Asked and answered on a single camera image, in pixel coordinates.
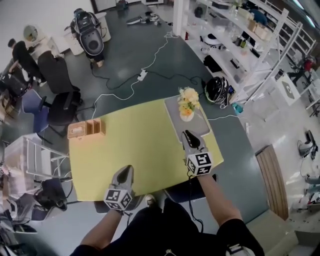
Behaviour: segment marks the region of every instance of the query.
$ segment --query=yellow tablecloth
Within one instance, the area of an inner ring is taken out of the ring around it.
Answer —
[[[73,184],[79,201],[102,201],[120,168],[134,168],[133,191],[144,195],[188,180],[185,152],[164,99],[127,107],[100,117],[106,135],[69,140]],[[211,131],[203,137],[213,165],[224,160]]]

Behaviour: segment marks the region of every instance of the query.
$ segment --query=gray floor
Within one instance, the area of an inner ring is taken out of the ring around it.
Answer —
[[[164,35],[171,31],[165,23],[160,27],[153,24],[127,26],[125,21],[143,14],[147,8],[142,4],[129,7],[126,12],[108,11],[106,20],[111,34],[111,40],[105,44],[105,63],[100,69],[94,69],[96,75],[111,78],[108,86],[114,88],[134,74],[140,73],[140,68],[152,63],[154,53],[165,42]],[[81,89],[85,106],[91,106],[96,98],[102,94],[115,93],[118,97],[126,98],[131,95],[130,85],[135,78],[128,81],[121,88],[108,90],[106,81],[93,77],[89,61],[84,54],[73,56],[67,53],[65,60],[73,85]],[[175,73],[183,74],[189,78],[199,76],[205,81],[211,78],[207,69],[200,62],[189,46],[181,38],[168,39],[168,44],[157,55],[154,65],[149,70],[156,71],[164,76]],[[114,96],[103,96],[97,102],[95,117],[130,107],[136,104],[166,98],[178,94],[179,87],[193,87],[199,93],[203,92],[201,83],[191,84],[183,77],[165,79],[156,74],[149,73],[143,82],[134,85],[134,96],[128,100],[118,100]],[[41,95],[53,99],[53,94],[47,86],[39,88]],[[209,119],[234,114],[231,107],[224,110],[217,105],[210,105],[204,97],[200,103]],[[91,119],[92,110],[87,110],[79,116],[80,119]],[[3,137],[9,141],[18,135],[32,132],[32,116],[20,113],[14,128],[4,129]],[[243,220],[247,223],[268,209],[264,182],[245,131],[238,119],[224,118],[210,121],[224,162],[214,169],[219,175],[219,184],[225,195],[240,209]],[[61,140],[50,129],[45,131],[45,137],[54,142],[54,149],[67,153],[68,141]],[[63,166],[68,172],[68,163]],[[69,192],[70,183],[65,183],[65,191]],[[76,199],[73,191],[70,201]],[[212,218],[205,199],[194,201],[194,214],[204,222],[204,232],[215,234],[218,230],[217,223]],[[29,241],[45,255],[69,255],[79,244],[84,235],[102,218],[95,212],[92,202],[81,202],[68,206],[66,212],[50,218],[44,222],[33,222],[31,225],[37,229],[35,235],[19,235],[24,241]],[[119,237],[126,227],[126,217],[121,221],[115,238]]]

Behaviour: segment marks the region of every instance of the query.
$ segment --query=gray tray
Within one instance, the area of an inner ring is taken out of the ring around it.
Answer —
[[[201,108],[195,110],[194,117],[189,122],[185,122],[180,118],[178,97],[179,95],[166,98],[164,100],[164,105],[168,112],[172,126],[175,130],[176,137],[178,138],[179,142],[182,143],[181,134],[185,130],[194,131],[200,136],[205,136],[209,134],[210,127],[206,122],[206,118],[204,117]]]

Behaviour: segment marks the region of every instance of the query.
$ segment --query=flower vase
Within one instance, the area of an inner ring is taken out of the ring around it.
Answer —
[[[195,112],[192,112],[190,115],[182,115],[180,113],[180,118],[182,121],[185,121],[185,122],[190,122],[195,116]]]

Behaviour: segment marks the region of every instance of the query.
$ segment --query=white box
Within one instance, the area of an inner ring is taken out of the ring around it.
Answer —
[[[206,175],[211,172],[213,159],[210,152],[190,154],[186,159],[186,166],[193,176]]]
[[[125,189],[109,188],[104,194],[104,202],[110,209],[124,211],[132,200]]]

